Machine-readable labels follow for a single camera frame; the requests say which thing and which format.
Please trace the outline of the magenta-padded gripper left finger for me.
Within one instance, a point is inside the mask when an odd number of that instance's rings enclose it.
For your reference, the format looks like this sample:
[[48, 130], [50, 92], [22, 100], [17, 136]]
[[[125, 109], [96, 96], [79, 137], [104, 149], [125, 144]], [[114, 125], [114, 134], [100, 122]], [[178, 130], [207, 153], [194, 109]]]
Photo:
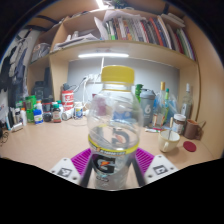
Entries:
[[49, 172], [81, 187], [87, 187], [91, 165], [91, 150], [86, 149], [72, 158], [62, 158]]

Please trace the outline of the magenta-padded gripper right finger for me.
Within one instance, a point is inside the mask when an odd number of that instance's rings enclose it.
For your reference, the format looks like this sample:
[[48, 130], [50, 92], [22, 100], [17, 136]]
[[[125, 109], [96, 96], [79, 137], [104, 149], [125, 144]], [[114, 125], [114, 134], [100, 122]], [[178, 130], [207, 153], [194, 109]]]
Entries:
[[141, 148], [136, 150], [133, 167], [139, 185], [150, 184], [178, 171], [164, 155], [154, 156]]

